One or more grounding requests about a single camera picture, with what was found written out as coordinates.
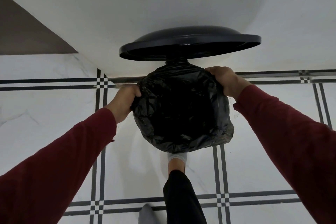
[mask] garbage bag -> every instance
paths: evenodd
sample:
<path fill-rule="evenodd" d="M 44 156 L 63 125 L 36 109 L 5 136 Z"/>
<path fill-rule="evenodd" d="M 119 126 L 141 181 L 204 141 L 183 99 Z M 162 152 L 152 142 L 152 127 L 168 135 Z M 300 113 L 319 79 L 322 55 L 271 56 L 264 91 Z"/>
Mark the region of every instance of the garbage bag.
<path fill-rule="evenodd" d="M 169 63 L 138 82 L 132 103 L 143 137 L 159 150 L 180 153 L 228 143 L 233 136 L 229 100 L 205 69 Z"/>

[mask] red sleeve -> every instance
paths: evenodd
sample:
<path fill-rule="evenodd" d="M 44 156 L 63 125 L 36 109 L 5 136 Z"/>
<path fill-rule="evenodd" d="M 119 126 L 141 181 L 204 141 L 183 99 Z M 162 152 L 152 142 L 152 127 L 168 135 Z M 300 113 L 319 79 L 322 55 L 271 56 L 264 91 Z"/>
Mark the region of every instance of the red sleeve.
<path fill-rule="evenodd" d="M 234 108 L 315 221 L 336 223 L 336 132 L 254 85 Z"/>
<path fill-rule="evenodd" d="M 1 223 L 57 223 L 115 133 L 102 108 L 0 176 Z"/>

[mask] hand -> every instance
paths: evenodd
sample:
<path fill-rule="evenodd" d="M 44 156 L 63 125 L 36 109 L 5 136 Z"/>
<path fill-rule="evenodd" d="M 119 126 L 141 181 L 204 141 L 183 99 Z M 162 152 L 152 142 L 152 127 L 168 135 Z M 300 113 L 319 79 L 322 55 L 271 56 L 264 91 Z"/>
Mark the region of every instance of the hand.
<path fill-rule="evenodd" d="M 236 101 L 245 87 L 252 85 L 244 78 L 236 75 L 229 67 L 208 67 L 205 70 L 213 74 L 222 86 L 223 93 L 228 97 L 233 97 Z"/>
<path fill-rule="evenodd" d="M 109 109 L 113 113 L 115 121 L 120 123 L 131 112 L 131 105 L 136 96 L 141 96 L 137 85 L 123 87 L 118 90 L 114 99 L 105 108 Z"/>

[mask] black pants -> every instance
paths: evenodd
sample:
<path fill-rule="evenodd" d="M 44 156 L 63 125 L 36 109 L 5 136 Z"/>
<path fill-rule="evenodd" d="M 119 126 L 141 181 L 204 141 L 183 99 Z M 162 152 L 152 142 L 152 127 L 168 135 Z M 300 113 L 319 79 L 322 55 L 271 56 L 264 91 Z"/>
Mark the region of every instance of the black pants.
<path fill-rule="evenodd" d="M 163 187 L 163 197 L 167 209 L 167 224 L 207 223 L 191 182 L 181 171 L 170 172 Z"/>

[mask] black trash can lid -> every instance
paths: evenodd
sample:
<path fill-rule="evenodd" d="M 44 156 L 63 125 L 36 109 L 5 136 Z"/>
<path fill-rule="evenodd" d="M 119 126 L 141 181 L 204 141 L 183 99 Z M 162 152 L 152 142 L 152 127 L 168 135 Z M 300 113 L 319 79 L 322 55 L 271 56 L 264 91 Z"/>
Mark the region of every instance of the black trash can lid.
<path fill-rule="evenodd" d="M 237 52 L 260 43 L 258 35 L 245 35 L 226 27 L 178 27 L 155 31 L 125 44 L 119 49 L 119 56 L 138 61 L 194 59 Z"/>

